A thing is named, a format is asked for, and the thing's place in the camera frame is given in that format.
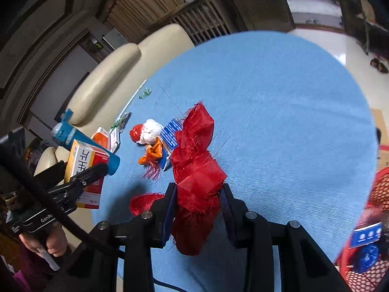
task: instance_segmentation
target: small package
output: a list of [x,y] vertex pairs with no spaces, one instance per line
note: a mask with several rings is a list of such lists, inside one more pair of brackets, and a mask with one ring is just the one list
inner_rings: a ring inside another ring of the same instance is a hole
[[120,133],[117,127],[112,129],[109,137],[109,142],[110,142],[109,151],[114,153],[120,145]]
[[162,158],[159,160],[159,165],[162,170],[166,170],[170,166],[170,156],[172,155],[174,148],[178,146],[174,133],[181,130],[181,122],[174,118],[163,128],[161,134],[159,135],[163,147]]
[[94,142],[98,143],[100,146],[114,153],[120,144],[120,134],[119,129],[115,127],[111,132],[107,132],[102,127],[99,127],[97,131],[92,135]]
[[[101,148],[89,145],[79,140],[74,140],[71,145],[71,153],[65,170],[65,182],[71,177],[100,162],[108,163],[108,153]],[[77,200],[77,207],[86,209],[98,209],[104,178],[86,186],[84,192]]]
[[106,150],[110,149],[109,133],[102,127],[97,129],[97,131],[92,135],[92,139]]

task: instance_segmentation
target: finger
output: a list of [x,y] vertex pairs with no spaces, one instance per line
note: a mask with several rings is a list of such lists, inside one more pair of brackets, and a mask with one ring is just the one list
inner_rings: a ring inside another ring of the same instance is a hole
[[37,248],[42,247],[42,244],[34,237],[29,234],[20,234],[20,241],[26,246],[27,249],[37,252]]
[[65,253],[66,249],[67,249],[67,247],[65,247],[63,249],[48,249],[47,252],[51,255],[54,255],[55,257],[59,257]]
[[52,228],[51,233],[47,237],[46,246],[48,249],[58,250],[62,250],[67,246],[66,235],[61,225]]
[[58,253],[55,253],[55,254],[54,254],[54,257],[61,257],[65,252],[66,252],[66,249],[65,249],[65,250],[62,250],[62,251],[60,251],[60,252],[58,252]]

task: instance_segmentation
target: round table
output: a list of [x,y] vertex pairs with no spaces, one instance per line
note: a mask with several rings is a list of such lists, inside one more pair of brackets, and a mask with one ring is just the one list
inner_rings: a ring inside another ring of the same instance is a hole
[[[246,32],[185,52],[144,87],[152,92],[127,108],[121,163],[105,178],[95,223],[130,220],[134,195],[164,192],[174,181],[171,169],[158,181],[141,177],[144,147],[128,131],[148,118],[165,125],[202,101],[215,120],[209,150],[235,198],[269,221],[300,221],[335,260],[367,200],[377,151],[367,102],[338,61],[292,35]],[[157,280],[190,292],[243,289],[246,250],[229,243],[221,216],[199,256],[181,255],[170,240],[152,249],[152,262]],[[279,291],[277,269],[275,276]]]

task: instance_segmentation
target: slipper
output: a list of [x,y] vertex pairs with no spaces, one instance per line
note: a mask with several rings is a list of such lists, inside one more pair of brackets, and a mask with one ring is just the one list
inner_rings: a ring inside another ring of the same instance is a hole
[[370,61],[370,66],[376,68],[380,73],[388,73],[388,68],[384,66],[382,62],[380,62],[377,58],[373,58]]

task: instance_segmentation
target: blue water bottle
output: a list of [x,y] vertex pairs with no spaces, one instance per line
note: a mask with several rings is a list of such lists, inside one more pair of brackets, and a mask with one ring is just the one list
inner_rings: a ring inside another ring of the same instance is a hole
[[66,148],[67,150],[71,150],[71,145],[73,144],[73,140],[79,140],[81,142],[97,146],[101,149],[104,149],[108,155],[108,174],[113,175],[120,164],[120,158],[119,156],[116,156],[115,154],[112,154],[102,146],[100,146],[98,143],[93,141],[93,139],[89,138],[85,134],[83,134],[81,131],[76,129],[74,126],[70,125],[68,121],[70,120],[71,116],[73,115],[73,112],[70,109],[67,109],[61,117],[61,122],[58,123],[53,130],[51,131],[51,134],[55,138],[55,140],[59,143],[60,146]]

